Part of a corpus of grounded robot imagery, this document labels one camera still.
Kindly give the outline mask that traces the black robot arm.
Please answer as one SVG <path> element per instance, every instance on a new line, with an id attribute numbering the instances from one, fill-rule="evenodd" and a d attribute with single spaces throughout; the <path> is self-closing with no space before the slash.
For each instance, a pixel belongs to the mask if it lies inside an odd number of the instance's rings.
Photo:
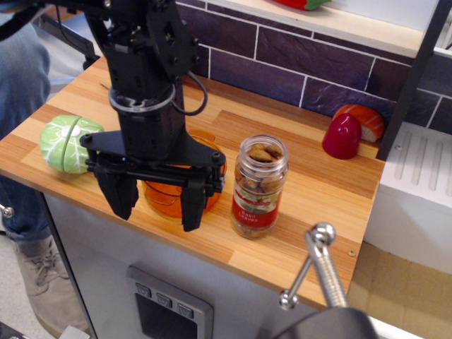
<path id="1" fill-rule="evenodd" d="M 173 1 L 62 1 L 85 14 L 111 78 L 118 131 L 88 134 L 87 166 L 113 212 L 128 219 L 140 180 L 182 190 L 182 224 L 201 224 L 208 199 L 225 184 L 225 156 L 186 130 L 182 77 L 198 62 L 197 39 Z"/>

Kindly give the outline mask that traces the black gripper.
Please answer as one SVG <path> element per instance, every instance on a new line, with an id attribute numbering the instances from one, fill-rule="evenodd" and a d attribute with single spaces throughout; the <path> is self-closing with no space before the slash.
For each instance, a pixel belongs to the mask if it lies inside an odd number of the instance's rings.
<path id="1" fill-rule="evenodd" d="M 111 88 L 108 98 L 120 129 L 87 134 L 81 145 L 114 214 L 130 218 L 138 200 L 137 180 L 170 184 L 182 187 L 184 231 L 197 230 L 206 193 L 223 190 L 226 159 L 187 132 L 182 87 L 170 85 L 152 97 L 129 97 Z"/>

